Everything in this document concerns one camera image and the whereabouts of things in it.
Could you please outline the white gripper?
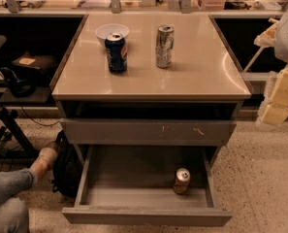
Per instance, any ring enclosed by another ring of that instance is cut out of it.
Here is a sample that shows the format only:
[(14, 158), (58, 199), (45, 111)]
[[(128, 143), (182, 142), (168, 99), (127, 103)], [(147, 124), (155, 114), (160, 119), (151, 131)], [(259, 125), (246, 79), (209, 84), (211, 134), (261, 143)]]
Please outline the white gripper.
[[(254, 44), (268, 48), (274, 46), (276, 58), (288, 63), (288, 10), (280, 21), (270, 18), (272, 24), (258, 35)], [(280, 72), (269, 72), (264, 101), (259, 108), (259, 121), (272, 126), (283, 123), (288, 117), (288, 64)]]

